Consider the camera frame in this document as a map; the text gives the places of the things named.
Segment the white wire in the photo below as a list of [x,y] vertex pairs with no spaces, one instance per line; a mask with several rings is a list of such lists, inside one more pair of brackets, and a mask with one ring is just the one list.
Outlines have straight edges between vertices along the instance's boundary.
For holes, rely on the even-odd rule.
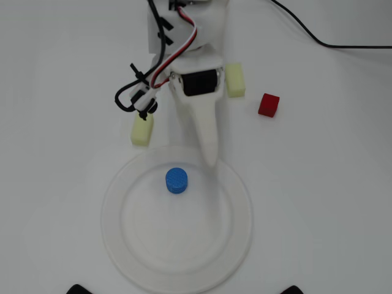
[[[172,53],[164,62],[162,62],[162,65],[161,65],[160,67],[158,67],[158,68],[155,70],[155,72],[153,73],[152,77],[155,76],[155,73],[156,73],[156,72],[162,70],[162,67],[165,65],[165,63],[166,63],[168,60],[170,60],[174,55],[176,55],[178,52],[180,52],[180,51],[184,48],[184,46],[185,46],[186,44],[188,44],[188,42],[190,42],[190,40],[194,37],[194,35],[195,35],[196,31],[197,31],[197,25],[196,25],[195,20],[194,20],[192,17],[190,17],[189,14],[188,14],[188,13],[185,11],[185,9],[183,9],[182,7],[179,7],[178,9],[181,9],[181,10],[184,12],[185,16],[188,17],[190,20],[193,21],[193,23],[194,23],[194,30],[192,31],[192,34],[189,36],[189,38],[184,42],[184,44],[182,44],[174,53]],[[152,81],[153,81],[153,79],[151,79],[151,81],[150,81],[150,87],[153,87],[153,86],[154,86],[154,85],[152,85],[152,83],[151,83]]]

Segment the beige foam block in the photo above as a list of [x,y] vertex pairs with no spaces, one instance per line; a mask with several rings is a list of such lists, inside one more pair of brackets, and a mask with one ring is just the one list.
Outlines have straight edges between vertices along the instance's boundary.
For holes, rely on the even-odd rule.
[[241,63],[226,65],[226,84],[229,97],[245,96],[245,80]]
[[148,114],[147,120],[140,118],[138,114],[135,115],[134,126],[130,135],[130,140],[133,145],[148,146],[153,132],[154,116]]

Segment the black wire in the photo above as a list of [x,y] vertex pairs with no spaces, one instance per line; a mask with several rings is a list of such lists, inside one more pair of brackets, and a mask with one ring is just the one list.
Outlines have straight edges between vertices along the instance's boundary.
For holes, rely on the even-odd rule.
[[272,2],[274,2],[276,5],[278,5],[280,8],[282,8],[283,10],[285,10],[288,14],[290,14],[301,26],[302,28],[320,45],[327,47],[327,48],[338,48],[338,49],[392,49],[392,46],[346,46],[346,45],[329,45],[327,43],[324,43],[320,40],[318,40],[318,38],[316,38],[315,35],[312,34],[312,32],[310,32],[310,30],[308,30],[308,28],[303,24],[303,22],[295,16],[295,14],[291,11],[289,11],[288,8],[286,8],[285,6],[283,6],[281,3],[277,2],[276,0],[271,0]]
[[120,95],[124,92],[127,91],[128,89],[136,86],[137,84],[139,84],[140,82],[144,82],[146,80],[146,78],[151,75],[162,63],[162,61],[165,58],[165,51],[166,51],[166,36],[165,36],[165,31],[164,31],[164,26],[162,24],[162,20],[160,19],[157,7],[155,6],[154,0],[148,0],[148,4],[149,7],[154,15],[155,21],[158,25],[158,29],[159,29],[159,34],[160,34],[160,55],[159,55],[159,59],[158,62],[156,63],[155,66],[153,66],[149,71],[147,71],[147,73],[145,73],[142,77],[138,78],[136,81],[122,87],[120,90],[117,91],[116,95],[115,95],[115,102],[117,104],[117,106],[125,111],[125,112],[133,112],[135,111],[135,108],[133,107],[133,105],[131,105],[130,107],[125,107],[121,102],[120,102]]

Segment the blue cap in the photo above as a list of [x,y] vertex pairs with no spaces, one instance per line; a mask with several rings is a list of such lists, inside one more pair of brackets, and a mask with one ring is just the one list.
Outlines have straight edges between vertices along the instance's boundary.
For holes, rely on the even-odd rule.
[[188,175],[182,168],[173,168],[166,174],[167,189],[173,194],[181,194],[188,187]]

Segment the red cube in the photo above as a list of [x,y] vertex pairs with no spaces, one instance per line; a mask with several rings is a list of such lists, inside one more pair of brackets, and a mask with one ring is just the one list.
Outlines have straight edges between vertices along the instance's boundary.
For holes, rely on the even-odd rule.
[[275,116],[279,100],[279,97],[264,94],[262,103],[260,104],[260,108],[258,109],[258,113],[260,115],[265,115],[269,116],[270,118],[273,118]]

